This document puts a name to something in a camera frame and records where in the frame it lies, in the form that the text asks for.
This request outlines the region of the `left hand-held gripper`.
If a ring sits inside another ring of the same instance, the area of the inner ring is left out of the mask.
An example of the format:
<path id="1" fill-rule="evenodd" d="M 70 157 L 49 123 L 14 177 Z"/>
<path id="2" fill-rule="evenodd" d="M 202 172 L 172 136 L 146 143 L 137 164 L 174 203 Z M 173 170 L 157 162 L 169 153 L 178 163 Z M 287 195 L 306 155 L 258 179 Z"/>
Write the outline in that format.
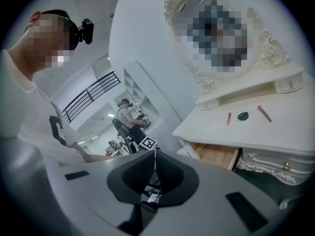
<path id="1" fill-rule="evenodd" d="M 157 146 L 157 141 L 149 136 L 146 136 L 139 144 L 138 151 L 151 151 Z"/>

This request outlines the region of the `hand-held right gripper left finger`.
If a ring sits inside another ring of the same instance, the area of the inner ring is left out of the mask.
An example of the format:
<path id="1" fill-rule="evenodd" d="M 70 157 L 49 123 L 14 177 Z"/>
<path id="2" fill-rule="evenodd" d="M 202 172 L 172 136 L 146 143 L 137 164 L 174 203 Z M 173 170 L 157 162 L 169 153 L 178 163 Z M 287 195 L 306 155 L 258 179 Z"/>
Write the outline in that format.
<path id="1" fill-rule="evenodd" d="M 115 169 L 153 159 L 153 151 L 112 158 L 89 164 L 60 166 L 44 157 L 47 176 L 57 203 L 73 233 L 120 233 L 119 226 L 131 221 L 133 204 L 119 201 L 107 179 Z"/>

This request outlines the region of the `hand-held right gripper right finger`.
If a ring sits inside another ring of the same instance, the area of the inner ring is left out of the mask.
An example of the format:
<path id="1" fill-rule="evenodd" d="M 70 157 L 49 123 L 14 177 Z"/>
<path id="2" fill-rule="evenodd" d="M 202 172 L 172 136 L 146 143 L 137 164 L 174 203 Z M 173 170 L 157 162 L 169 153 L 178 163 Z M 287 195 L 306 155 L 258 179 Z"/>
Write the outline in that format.
<path id="1" fill-rule="evenodd" d="M 197 191 L 181 206 L 165 207 L 156 214 L 156 234 L 161 236 L 269 236 L 288 217 L 279 206 L 248 181 L 220 166 L 172 154 L 199 176 Z M 267 220 L 250 232 L 226 196 L 241 193 Z"/>

